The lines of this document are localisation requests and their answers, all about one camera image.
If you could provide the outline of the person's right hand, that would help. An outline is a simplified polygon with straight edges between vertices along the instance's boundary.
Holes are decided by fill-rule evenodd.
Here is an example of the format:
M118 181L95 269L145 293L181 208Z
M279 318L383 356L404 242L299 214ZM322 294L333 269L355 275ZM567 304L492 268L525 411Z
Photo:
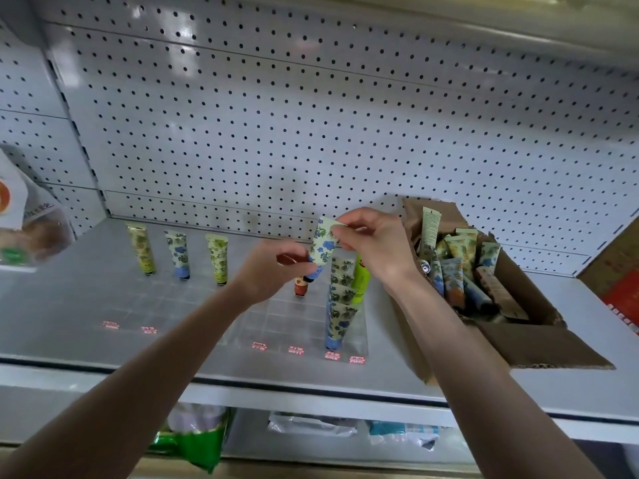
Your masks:
M363 207L349 211L337 219L345 226L332 227L338 238L338 228L368 228L372 244L364 250L355 250L362 256L370 273L389 292L404 289L409 283L424 282L418 268L403 224L399 217L373 208Z

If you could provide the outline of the row of red price labels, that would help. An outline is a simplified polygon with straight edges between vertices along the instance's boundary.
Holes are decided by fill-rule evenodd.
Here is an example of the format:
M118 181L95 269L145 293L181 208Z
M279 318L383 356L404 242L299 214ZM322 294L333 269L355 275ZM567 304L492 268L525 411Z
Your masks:
M138 326L134 328L124 328L121 324L113 321L102 321L101 327L104 330L111 330L112 332L132 332L139 336L155 337L160 335L160 330L153 326ZM284 354L290 354L292 356L304 356L308 358L323 359L329 362L342 362L352 365L364 365L366 363L365 356L355 355L353 353L347 353L344 350L333 351L322 346L316 346L313 344L307 344L305 346L294 346L284 341L280 344L275 338L269 338L267 342L255 340L249 337L235 337L231 339L230 336L224 335L218 345L220 346L235 346L237 348L246 348L266 352L278 352Z

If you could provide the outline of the teal and white packet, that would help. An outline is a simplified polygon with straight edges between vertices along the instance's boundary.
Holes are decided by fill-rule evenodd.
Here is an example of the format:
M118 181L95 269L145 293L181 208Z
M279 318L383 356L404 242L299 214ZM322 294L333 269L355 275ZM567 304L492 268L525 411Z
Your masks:
M411 444L428 451L434 448L441 431L438 426L391 421L368 420L366 424L373 445Z

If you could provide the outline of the person's left hand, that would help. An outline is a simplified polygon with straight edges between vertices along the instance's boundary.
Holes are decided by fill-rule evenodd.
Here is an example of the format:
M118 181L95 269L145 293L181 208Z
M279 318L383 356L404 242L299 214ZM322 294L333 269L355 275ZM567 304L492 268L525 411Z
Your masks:
M229 281L229 287L247 306L268 300L286 283L316 270L316 264L308 260L276 258L267 249L268 241L291 240L259 242Z

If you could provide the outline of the bright green cream tube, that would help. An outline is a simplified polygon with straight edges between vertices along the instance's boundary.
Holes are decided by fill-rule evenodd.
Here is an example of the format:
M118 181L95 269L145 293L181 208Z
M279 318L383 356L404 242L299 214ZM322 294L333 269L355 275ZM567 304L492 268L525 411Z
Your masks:
M371 273L362 260L362 256L358 253L356 256L355 267L353 271L352 289L355 290L351 304L358 305L363 302L363 297L369 285Z

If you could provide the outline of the clear bread bag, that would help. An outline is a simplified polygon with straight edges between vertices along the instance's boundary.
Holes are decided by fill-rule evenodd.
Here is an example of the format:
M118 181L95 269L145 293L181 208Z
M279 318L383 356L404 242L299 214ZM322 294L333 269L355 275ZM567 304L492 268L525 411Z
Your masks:
M0 270L34 272L75 241L59 201L0 149Z

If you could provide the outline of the pile of assorted cream tubes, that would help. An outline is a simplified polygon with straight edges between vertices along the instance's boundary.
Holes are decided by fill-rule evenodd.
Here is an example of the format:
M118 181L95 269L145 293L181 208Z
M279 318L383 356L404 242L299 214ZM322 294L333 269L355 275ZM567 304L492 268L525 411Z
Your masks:
M529 314L497 278L499 243L482 240L474 227L456 227L444 206L416 210L420 225L413 249L422 271L462 321L530 323Z

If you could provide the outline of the yellow floral cream tube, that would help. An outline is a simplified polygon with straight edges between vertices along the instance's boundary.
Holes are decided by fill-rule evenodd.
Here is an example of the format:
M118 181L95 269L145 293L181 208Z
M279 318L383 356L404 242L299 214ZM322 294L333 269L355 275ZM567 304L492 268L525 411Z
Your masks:
M156 265L150 245L147 228L142 224L133 222L125 223L135 257L144 275L152 275L156 272Z

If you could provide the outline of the green snack packet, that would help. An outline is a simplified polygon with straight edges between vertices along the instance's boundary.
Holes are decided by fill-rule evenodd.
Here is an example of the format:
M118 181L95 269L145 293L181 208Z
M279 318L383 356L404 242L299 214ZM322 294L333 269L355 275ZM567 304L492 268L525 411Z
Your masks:
M189 462L211 475L222 454L235 409L222 405L177 403L147 450Z

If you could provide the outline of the white plastic packet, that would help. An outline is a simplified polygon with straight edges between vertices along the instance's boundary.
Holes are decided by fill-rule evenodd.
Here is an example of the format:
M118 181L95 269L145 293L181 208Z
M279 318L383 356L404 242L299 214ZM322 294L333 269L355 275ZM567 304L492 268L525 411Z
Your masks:
M272 411L268 417L268 430L279 434L346 438L357 435L357 420Z

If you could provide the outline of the white metal shelf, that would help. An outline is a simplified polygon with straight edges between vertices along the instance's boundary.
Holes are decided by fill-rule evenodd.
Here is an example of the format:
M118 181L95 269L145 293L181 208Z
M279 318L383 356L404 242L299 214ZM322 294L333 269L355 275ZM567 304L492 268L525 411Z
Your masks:
M190 280L173 275L166 225L148 224L156 273L145 276L123 220L107 219L33 273L2 272L0 385L87 392L172 330L220 288L204 232L186 229ZM639 444L639 338L582 282L528 273L574 331L615 370L514 370L513 378L571 437ZM309 291L315 314L299 316L302 354L258 338L241 345L237 320L181 400L363 419L455 426L441 390L412 364L392 302L373 279L365 295L363 364L322 350L326 291Z

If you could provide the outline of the clear plastic divider tray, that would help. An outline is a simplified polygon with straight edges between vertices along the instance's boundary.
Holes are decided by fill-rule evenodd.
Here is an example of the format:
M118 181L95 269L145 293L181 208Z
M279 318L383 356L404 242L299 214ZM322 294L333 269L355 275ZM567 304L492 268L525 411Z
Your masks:
M113 384L128 383L142 379L162 379L171 382L169 387L184 386L184 383L195 376L214 347L233 325L238 316L246 313L252 307L260 306L260 303L247 306L239 298L234 290L229 287L229 282L223 289L220 288L212 294L199 307L191 310L170 332L160 336L154 343L135 355L134 358L123 363L120 370L112 377ZM326 331L326 312L322 311L322 347L324 345ZM300 335L301 328L294 328L300 321L302 314L295 315L284 322L286 330L299 331L291 335L287 342L294 346L305 346L310 342L304 341Z

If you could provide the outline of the blue floral cream tube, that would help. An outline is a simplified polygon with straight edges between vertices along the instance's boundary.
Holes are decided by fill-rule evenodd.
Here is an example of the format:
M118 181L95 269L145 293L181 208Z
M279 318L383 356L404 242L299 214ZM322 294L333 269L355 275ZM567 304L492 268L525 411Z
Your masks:
M347 305L327 301L324 345L328 351L340 350L347 330L360 307L361 303Z
M308 256L308 261L316 264L316 270L305 275L303 281L308 283L315 281L324 267L331 262L333 251L339 242L331 229L338 225L345 226L327 217L318 219Z
M343 304L357 311L359 304L354 303L356 293L357 290L352 287L331 282L328 290L326 309L330 310L333 304Z
M187 236L177 231L164 231L168 249L171 254L174 273L179 280L190 279Z
M353 288L354 269L355 269L354 258L342 258L342 257L333 256L331 258L331 269L330 269L331 284Z

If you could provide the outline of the person's right forearm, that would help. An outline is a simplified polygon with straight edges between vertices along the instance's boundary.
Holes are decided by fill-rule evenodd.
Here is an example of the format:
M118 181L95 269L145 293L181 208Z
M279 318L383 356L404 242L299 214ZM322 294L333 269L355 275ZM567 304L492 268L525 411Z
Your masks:
M409 262L381 272L485 479L604 479Z

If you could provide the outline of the person's left forearm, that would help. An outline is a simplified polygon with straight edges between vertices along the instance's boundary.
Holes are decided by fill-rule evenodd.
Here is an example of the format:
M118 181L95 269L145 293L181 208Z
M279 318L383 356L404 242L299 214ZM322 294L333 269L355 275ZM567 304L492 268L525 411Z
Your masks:
M0 479L127 479L194 377L180 387L146 376L114 386L119 370L14 450Z

